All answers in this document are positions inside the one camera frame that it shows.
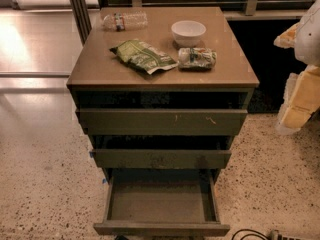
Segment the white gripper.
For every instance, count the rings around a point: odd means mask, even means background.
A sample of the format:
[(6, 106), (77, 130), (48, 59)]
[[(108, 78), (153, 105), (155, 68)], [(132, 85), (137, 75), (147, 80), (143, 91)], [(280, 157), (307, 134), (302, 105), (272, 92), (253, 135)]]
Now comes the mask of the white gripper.
[(320, 0), (316, 0), (295, 23), (278, 35), (273, 44), (293, 48), (297, 60), (308, 64), (300, 74), (291, 73), (286, 81), (276, 130), (281, 135), (298, 132), (320, 108)]

